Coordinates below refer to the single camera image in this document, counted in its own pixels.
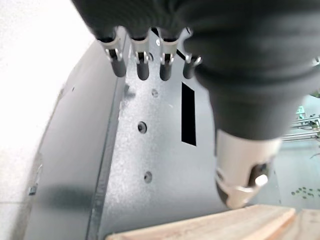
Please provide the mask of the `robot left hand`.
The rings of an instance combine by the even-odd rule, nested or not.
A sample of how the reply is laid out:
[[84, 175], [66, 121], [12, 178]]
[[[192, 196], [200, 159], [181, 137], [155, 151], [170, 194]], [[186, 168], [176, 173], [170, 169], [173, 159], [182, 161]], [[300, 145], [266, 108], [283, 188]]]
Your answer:
[[268, 181], [271, 162], [303, 98], [320, 86], [320, 3], [317, 0], [75, 0], [76, 10], [107, 50], [118, 76], [125, 66], [116, 27], [141, 53], [150, 28], [161, 37], [161, 65], [184, 50], [209, 92], [214, 116], [215, 181], [222, 202], [238, 209]]

